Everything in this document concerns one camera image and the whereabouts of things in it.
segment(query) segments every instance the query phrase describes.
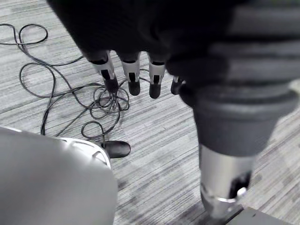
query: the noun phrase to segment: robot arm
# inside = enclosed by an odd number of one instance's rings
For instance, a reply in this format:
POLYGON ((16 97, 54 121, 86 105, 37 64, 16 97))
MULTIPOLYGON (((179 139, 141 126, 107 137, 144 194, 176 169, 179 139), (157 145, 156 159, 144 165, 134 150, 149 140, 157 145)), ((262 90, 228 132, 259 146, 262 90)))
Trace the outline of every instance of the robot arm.
MULTIPOLYGON (((296 106, 298 97, 288 84, 299 77, 295 61, 276 54, 240 53, 234 44, 300 38, 298 21, 289 19, 294 12, 268 1, 260 8, 257 1, 247 0, 48 2, 94 64, 109 50, 166 56, 160 65, 186 82, 180 96, 194 111, 202 202, 215 218, 229 212, 247 192, 255 157, 277 120, 296 106)), ((128 79, 138 82, 137 72, 130 78, 136 68, 129 71, 128 60, 120 57, 128 79)), ((150 66, 156 68, 154 61, 150 66)), ((156 97, 163 75, 151 76, 150 95, 156 97)))

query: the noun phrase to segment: electrical wire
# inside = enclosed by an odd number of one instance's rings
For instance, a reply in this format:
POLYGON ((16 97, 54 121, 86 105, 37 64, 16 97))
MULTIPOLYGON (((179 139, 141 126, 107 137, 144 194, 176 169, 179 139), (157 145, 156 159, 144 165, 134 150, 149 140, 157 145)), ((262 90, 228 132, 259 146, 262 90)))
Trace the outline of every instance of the electrical wire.
MULTIPOLYGON (((88 122, 83 124, 83 126, 81 128, 81 134, 82 134, 83 137, 87 138, 88 140, 99 140, 100 138, 102 138, 102 144, 103 144, 103 146, 105 146, 105 135, 107 135, 109 132, 111 132, 114 129, 114 127, 117 125, 117 123, 120 120, 121 112, 122 111, 127 111, 130 107, 130 105, 129 105, 129 94, 125 89, 122 88, 122 85, 125 82, 127 82, 127 80, 124 80, 119 84, 119 90, 115 94, 109 93, 107 91, 106 87, 103 84, 99 84, 99 83, 96 83, 96 82, 88 83, 88 84, 81 85, 81 86, 73 88, 70 85, 70 83, 68 82, 68 80, 66 79, 66 77, 55 67, 70 65, 72 63, 75 63, 75 62, 83 59, 83 56, 80 56, 80 57, 78 57, 74 60, 68 61, 68 62, 63 62, 63 63, 59 63, 59 64, 50 64, 50 63, 48 63, 44 60, 41 60, 41 59, 31 55, 29 53, 27 47, 26 47, 28 45, 36 45, 36 44, 39 44, 39 43, 42 43, 42 42, 46 41, 48 36, 49 36, 47 28, 45 28, 44 26, 39 25, 39 24, 30 23, 30 24, 27 24, 27 25, 23 26, 20 29, 20 31, 17 33, 15 27, 13 25, 9 24, 9 23, 0 23, 0 26, 7 26, 7 27, 12 28, 13 35, 14 35, 14 41, 15 41, 14 43, 0 42, 0 45, 16 45, 20 51, 22 51, 25 55, 27 55, 29 58, 31 58, 34 61, 34 62, 26 63, 25 65, 23 65, 21 67, 20 72, 19 72, 19 81, 20 81, 21 86, 28 93, 30 93, 31 95, 33 95, 35 97, 48 98, 49 99, 48 103, 47 103, 47 107, 46 107, 46 109, 44 111, 44 114, 43 114, 43 117, 42 117, 42 123, 41 123, 41 126, 40 126, 40 134, 41 135, 46 135, 46 131, 45 131, 46 128, 45 127, 46 127, 47 118, 48 118, 49 112, 50 112, 51 108, 54 106, 54 104, 57 103, 60 99, 62 99, 65 95, 72 94, 73 97, 75 98, 75 100, 77 101, 77 103, 80 104, 83 107, 83 110, 74 119, 72 119, 62 130, 60 130, 55 135, 55 137, 61 135, 69 126, 71 126, 78 118, 80 118, 85 112, 87 112, 89 110, 90 116, 94 120, 88 121, 88 122), (31 27, 38 27, 38 28, 43 29, 45 31, 45 36, 42 39, 38 40, 38 41, 27 42, 27 43, 23 42, 23 40, 22 40, 22 31, 24 31, 24 29, 26 29, 27 27, 30 27, 30 26, 31 27), (23 70, 26 67, 30 66, 30 65, 42 66, 42 67, 46 68, 51 73, 52 78, 53 78, 53 84, 52 84, 52 90, 51 90, 50 94, 48 94, 48 95, 36 94, 36 93, 30 91, 26 87, 26 85, 23 83, 23 80, 22 80, 23 70), (54 72, 56 72, 64 80, 64 82, 67 84, 69 90, 62 91, 62 92, 56 92, 56 90, 55 90, 55 88, 56 88, 56 76, 55 76, 54 72), (93 96, 93 101, 89 105, 84 105, 78 99, 78 97, 76 95, 76 92, 83 89, 83 88, 88 88, 88 87, 96 87, 96 88, 94 89, 93 95, 92 95, 93 96), (119 96, 120 92, 123 92, 126 95, 126 97, 119 96), (120 100, 125 103, 125 106, 121 107, 120 100), (101 110, 104 113, 104 115, 101 116, 101 117, 95 116, 93 114, 93 110, 95 110, 95 109, 101 110), (109 114, 117 114, 117 116, 116 116, 116 119, 115 119, 114 123, 107 130, 104 130, 102 124, 98 121, 95 121, 95 120, 101 120, 109 114), (87 135, 85 133, 85 128, 89 124, 98 125, 101 129, 101 134, 95 135, 95 136, 87 135)), ((149 82, 145 78, 140 77, 140 79, 149 82)))

